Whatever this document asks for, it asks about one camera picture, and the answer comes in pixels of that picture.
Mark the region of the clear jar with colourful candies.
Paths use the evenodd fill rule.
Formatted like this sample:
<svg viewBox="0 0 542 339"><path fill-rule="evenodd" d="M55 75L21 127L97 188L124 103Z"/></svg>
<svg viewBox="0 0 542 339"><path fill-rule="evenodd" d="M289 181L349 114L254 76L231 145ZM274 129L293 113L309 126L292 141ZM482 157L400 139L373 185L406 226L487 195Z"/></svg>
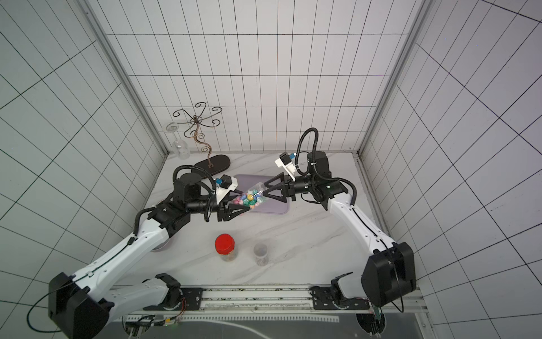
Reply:
<svg viewBox="0 0 542 339"><path fill-rule="evenodd" d="M263 196L265 189L264 183L258 182L240 194L241 199L251 210L262 207L269 200Z"/></svg>

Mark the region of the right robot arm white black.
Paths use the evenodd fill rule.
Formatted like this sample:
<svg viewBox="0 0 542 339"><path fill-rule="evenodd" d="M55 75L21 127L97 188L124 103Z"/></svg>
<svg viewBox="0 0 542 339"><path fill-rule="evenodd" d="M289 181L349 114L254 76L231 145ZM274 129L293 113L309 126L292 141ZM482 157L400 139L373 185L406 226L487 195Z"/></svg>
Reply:
<svg viewBox="0 0 542 339"><path fill-rule="evenodd" d="M306 170L299 167L301 150L282 153L275 163L283 171L264 183L263 195L286 203L310 194L313 204L323 206L342 221L361 244L366 257L360 298L376 307L402 300L416 289L412 248L387 236L357 207L357 188L349 180L331 175L326 153L317 150L318 130L311 127L301 138L305 139L309 134L313 134L314 139L307 154Z"/></svg>

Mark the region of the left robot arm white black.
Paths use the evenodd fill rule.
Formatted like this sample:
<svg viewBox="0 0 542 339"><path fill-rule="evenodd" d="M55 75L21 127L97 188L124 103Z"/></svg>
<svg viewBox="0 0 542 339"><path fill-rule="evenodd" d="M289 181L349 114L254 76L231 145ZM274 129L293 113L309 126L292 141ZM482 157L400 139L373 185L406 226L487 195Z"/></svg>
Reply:
<svg viewBox="0 0 542 339"><path fill-rule="evenodd" d="M145 307L186 308L180 282L167 273L127 288L113 287L143 257L189 224L192 215L201 214L208 221L216 214L222 222L249 208L230 203L230 195L238 193L235 177L214 179L204 169L181 165L172 182L173 191L163 201L137 213L129 236L85 268L51 279L48 315L66 337L94 338L110 322Z"/></svg>

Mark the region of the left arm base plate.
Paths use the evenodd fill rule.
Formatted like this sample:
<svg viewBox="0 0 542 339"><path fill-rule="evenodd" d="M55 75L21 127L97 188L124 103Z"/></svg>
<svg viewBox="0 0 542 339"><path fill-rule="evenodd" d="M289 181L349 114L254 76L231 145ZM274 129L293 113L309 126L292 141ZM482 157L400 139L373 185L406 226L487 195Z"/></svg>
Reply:
<svg viewBox="0 0 542 339"><path fill-rule="evenodd" d="M203 288L177 288L166 294L158 305L144 307L145 311L198 311L203 296Z"/></svg>

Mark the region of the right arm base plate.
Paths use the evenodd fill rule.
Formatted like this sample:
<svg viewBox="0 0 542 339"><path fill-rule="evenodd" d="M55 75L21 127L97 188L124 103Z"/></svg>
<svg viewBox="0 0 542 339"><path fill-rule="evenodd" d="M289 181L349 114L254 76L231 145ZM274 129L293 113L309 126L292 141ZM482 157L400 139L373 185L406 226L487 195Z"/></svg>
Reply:
<svg viewBox="0 0 542 339"><path fill-rule="evenodd" d="M313 286L309 289L313 309L320 311L369 310L370 304L362 298L346 298L337 286Z"/></svg>

